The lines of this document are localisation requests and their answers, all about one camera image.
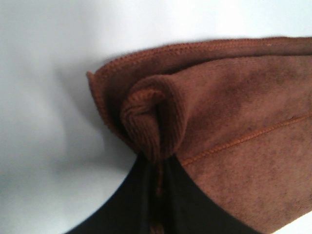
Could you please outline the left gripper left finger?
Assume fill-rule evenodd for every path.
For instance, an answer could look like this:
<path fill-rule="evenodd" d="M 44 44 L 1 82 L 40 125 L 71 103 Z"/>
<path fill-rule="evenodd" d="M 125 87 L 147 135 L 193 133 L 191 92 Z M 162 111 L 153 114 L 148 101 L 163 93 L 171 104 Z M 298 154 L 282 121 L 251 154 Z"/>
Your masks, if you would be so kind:
<path fill-rule="evenodd" d="M 69 234 L 156 234 L 158 163 L 139 154 L 114 194 Z"/>

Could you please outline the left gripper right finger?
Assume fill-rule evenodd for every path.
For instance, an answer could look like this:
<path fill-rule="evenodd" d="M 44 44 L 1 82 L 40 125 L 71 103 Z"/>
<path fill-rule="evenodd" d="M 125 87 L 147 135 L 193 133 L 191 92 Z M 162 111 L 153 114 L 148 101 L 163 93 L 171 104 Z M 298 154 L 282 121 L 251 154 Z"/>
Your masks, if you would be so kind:
<path fill-rule="evenodd" d="M 173 156 L 164 161 L 164 231 L 166 234 L 254 234 L 209 199 Z"/>

